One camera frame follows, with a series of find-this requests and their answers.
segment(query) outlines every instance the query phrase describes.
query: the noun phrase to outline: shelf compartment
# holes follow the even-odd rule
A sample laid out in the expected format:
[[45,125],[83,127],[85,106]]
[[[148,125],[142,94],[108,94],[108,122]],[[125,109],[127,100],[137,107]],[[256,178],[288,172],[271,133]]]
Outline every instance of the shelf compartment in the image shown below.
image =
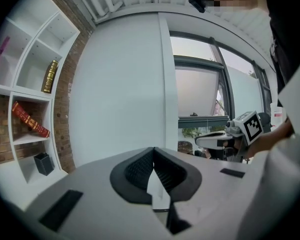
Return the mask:
[[25,181],[28,184],[36,183],[40,179],[47,179],[48,177],[51,177],[51,176],[53,177],[53,175],[55,173],[57,173],[57,171],[59,171],[59,169],[55,168],[55,166],[54,166],[53,156],[51,154],[49,154],[50,161],[53,166],[53,171],[47,176],[39,173],[36,163],[35,163],[34,156],[41,152],[48,152],[46,150],[45,143],[46,142],[39,141],[39,142],[27,143],[27,144],[21,144],[21,145],[14,146],[20,169],[23,173]]
[[8,15],[21,29],[34,37],[58,8],[51,0],[19,0]]
[[6,37],[10,39],[0,57],[0,85],[11,87],[18,62],[32,38],[8,18],[4,20],[0,28],[0,47]]
[[45,29],[39,35],[39,40],[55,51],[62,53],[63,48],[73,42],[72,37],[76,33],[76,29],[69,21],[61,13],[58,13],[51,22],[45,26]]
[[53,60],[59,62],[61,58],[50,47],[36,40],[21,66],[16,85],[40,92],[48,66]]
[[[13,92],[10,97],[11,107],[18,101],[21,107],[37,121],[40,125],[51,130],[51,100],[36,96]],[[49,138],[44,138],[35,130],[25,124],[19,117],[11,112],[11,131],[14,145],[33,143],[38,141],[47,141]]]

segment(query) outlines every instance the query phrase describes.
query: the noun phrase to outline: window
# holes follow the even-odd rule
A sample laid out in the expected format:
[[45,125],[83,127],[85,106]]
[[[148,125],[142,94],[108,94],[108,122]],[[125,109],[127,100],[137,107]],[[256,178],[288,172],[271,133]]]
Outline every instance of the window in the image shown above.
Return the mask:
[[179,117],[213,116],[217,100],[223,104],[218,91],[219,73],[215,71],[177,66],[175,72]]
[[215,56],[211,50],[210,44],[198,40],[170,37],[173,55],[194,57],[215,62]]
[[264,80],[265,86],[268,87],[268,88],[270,88],[266,72],[263,70],[261,73],[262,73],[262,78]]
[[253,77],[255,79],[257,78],[254,68],[252,67],[250,62],[223,48],[220,48],[220,51],[228,68],[239,70],[250,77]]
[[261,86],[252,64],[228,50],[220,51],[231,81],[235,117],[247,111],[263,112]]
[[266,85],[265,74],[262,71],[260,71],[260,78],[261,78],[262,84]]

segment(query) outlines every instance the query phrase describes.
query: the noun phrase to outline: white cabinet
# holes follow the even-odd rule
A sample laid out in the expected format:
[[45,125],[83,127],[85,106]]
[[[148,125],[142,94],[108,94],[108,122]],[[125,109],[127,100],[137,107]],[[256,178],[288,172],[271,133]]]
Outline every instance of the white cabinet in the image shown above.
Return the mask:
[[[9,96],[8,130],[14,157],[14,161],[0,164],[0,193],[22,209],[67,175],[57,154],[53,111],[59,76],[79,33],[52,0],[19,0],[0,28],[0,47],[9,37],[0,57],[0,94]],[[44,93],[41,91],[44,76],[53,60],[59,62],[58,69],[51,93]],[[49,138],[35,133],[13,135],[11,109],[15,101],[40,104],[42,126],[50,130]],[[35,142],[43,142],[51,158],[54,170],[48,176],[38,172],[33,156],[17,156],[17,146]]]

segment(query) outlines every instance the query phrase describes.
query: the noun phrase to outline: ceiling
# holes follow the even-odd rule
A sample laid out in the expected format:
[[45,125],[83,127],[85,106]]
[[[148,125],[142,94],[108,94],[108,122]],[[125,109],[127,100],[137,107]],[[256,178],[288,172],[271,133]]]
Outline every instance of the ceiling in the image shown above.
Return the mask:
[[[101,4],[102,8],[107,8],[107,4],[105,0],[98,0]],[[164,6],[175,6],[176,8],[181,7],[192,7],[192,5],[188,2],[188,0],[112,0],[112,3],[115,5],[116,3],[122,1],[123,5],[119,9],[119,11],[126,10],[131,7],[144,7],[148,5],[160,4]],[[87,2],[91,5],[92,9],[95,10],[91,0],[87,0]],[[79,9],[84,13],[87,19],[91,22],[91,16],[87,13],[87,9],[82,5],[82,2],[76,0],[76,4]],[[270,44],[272,39],[272,32],[269,25],[270,17],[267,13],[260,9],[253,9],[247,11],[218,11],[217,8],[209,7],[205,14],[213,15],[214,17],[218,17],[223,21],[235,26],[237,29],[246,34],[250,39],[252,39],[270,58]]]

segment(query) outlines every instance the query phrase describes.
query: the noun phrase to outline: black rubber pad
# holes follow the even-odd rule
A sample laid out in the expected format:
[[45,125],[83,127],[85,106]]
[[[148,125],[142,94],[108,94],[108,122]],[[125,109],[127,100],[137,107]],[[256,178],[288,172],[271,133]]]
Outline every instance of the black rubber pad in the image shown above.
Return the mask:
[[245,172],[238,171],[238,170],[231,170],[228,168],[223,168],[220,171],[220,173],[231,175],[231,176],[238,177],[238,178],[243,178],[245,176]]
[[171,202],[189,200],[202,182],[201,173],[193,165],[158,147],[149,147],[112,169],[111,186],[129,203],[151,205],[152,196],[147,193],[147,187],[153,169]]
[[68,190],[39,220],[40,223],[56,232],[82,195],[82,192]]

